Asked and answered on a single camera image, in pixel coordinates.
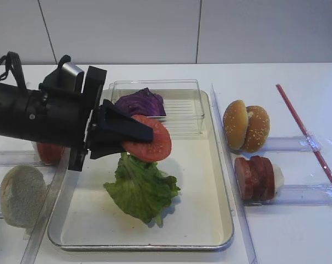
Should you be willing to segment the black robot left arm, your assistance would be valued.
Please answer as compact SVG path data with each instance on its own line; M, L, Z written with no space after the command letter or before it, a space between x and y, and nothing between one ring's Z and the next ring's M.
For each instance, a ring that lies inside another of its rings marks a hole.
M0 135L70 148L69 169L124 152L125 141L149 143L153 130L102 100L107 71L89 67L83 91L44 83L37 90L0 83Z

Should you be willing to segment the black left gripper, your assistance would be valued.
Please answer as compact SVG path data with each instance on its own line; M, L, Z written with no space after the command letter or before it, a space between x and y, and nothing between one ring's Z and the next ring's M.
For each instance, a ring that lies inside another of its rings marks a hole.
M85 132L91 111L100 101L107 71L89 67L81 93L57 86L58 68L33 90L25 113L25 139L70 148L69 166L81 171L87 154ZM152 142L153 129L103 100L99 113L99 138L89 141L90 159L124 153L122 141Z

